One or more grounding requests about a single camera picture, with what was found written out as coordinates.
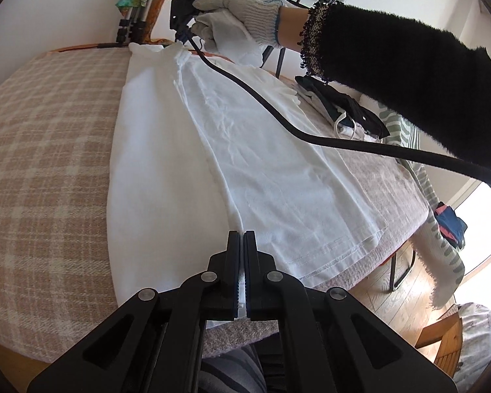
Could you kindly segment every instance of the gray striped fabric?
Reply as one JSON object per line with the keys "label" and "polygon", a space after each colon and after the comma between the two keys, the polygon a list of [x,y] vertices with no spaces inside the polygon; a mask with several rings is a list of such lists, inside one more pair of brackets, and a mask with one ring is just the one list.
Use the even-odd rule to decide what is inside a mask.
{"label": "gray striped fabric", "polygon": [[[383,142],[406,148],[420,149],[419,129],[401,115],[377,103],[378,116],[388,128],[390,135]],[[411,242],[418,251],[420,259],[426,264],[428,272],[435,280],[435,292],[432,295],[433,305],[442,307],[454,294],[462,282],[465,273],[458,249],[442,236],[433,210],[439,200],[433,189],[423,164],[399,160],[415,179],[429,203],[429,216],[426,222],[411,237]]]}
{"label": "gray striped fabric", "polygon": [[252,346],[202,360],[199,393],[267,393],[257,352]]}

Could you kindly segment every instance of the black clamp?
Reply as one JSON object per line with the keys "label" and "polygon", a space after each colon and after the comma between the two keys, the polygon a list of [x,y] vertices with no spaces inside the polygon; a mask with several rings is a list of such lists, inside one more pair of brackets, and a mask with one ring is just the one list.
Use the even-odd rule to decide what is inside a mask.
{"label": "black clamp", "polygon": [[179,288],[139,291],[39,374],[29,393],[196,393],[206,321],[238,314],[244,258],[247,316],[277,320],[288,391],[451,393],[453,381],[343,288],[306,288],[229,232],[227,250]]}

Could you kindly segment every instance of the folded clothes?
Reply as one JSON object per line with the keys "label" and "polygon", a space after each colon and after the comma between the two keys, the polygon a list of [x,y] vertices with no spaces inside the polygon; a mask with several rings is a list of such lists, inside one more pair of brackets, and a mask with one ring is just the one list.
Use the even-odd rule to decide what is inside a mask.
{"label": "folded clothes", "polygon": [[467,230],[467,224],[457,217],[454,210],[440,202],[435,209],[435,219],[440,226],[440,233],[455,248],[464,248],[464,233]]}
{"label": "folded clothes", "polygon": [[[319,112],[327,120],[327,122],[331,124],[331,126],[335,129],[335,136],[339,139],[378,142],[379,139],[376,136],[367,134],[364,128],[357,122],[353,123],[353,120],[349,116],[346,116],[343,119],[337,118],[336,120],[331,118],[322,101],[312,91],[305,90],[297,83],[291,85],[291,87],[296,91],[302,100],[309,103],[310,106],[315,108],[317,112]],[[339,114],[341,112],[345,112],[339,107],[336,107],[336,109],[338,110]]]}
{"label": "folded clothes", "polygon": [[308,75],[305,77],[296,76],[295,80],[305,90],[315,93],[333,120],[337,120],[341,116],[341,112],[338,110],[341,108],[352,120],[344,123],[344,125],[353,128],[354,123],[357,122],[365,131],[375,135],[378,139],[389,136],[388,128],[380,118],[369,109],[360,106],[351,96],[341,93],[334,87],[325,85]]}

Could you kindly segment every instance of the chair leg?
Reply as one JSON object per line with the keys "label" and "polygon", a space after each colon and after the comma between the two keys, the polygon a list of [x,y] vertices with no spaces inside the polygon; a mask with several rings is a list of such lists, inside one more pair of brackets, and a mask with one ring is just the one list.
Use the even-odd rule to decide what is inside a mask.
{"label": "chair leg", "polygon": [[396,253],[393,254],[393,257],[391,257],[391,274],[389,276],[389,292],[396,291],[398,287],[404,282],[404,279],[406,279],[407,275],[410,274],[412,270],[412,265],[415,264],[415,259],[416,259],[416,251],[412,251],[412,257],[411,257],[411,264],[407,268],[407,270],[402,274],[400,278],[395,282],[395,273],[396,273]]}

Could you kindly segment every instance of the window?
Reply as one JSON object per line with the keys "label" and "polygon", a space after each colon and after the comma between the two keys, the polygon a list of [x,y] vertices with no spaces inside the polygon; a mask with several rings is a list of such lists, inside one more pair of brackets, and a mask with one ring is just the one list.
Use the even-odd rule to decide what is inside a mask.
{"label": "window", "polygon": [[467,224],[464,280],[454,296],[459,304],[476,302],[491,309],[491,189],[485,183],[455,210]]}

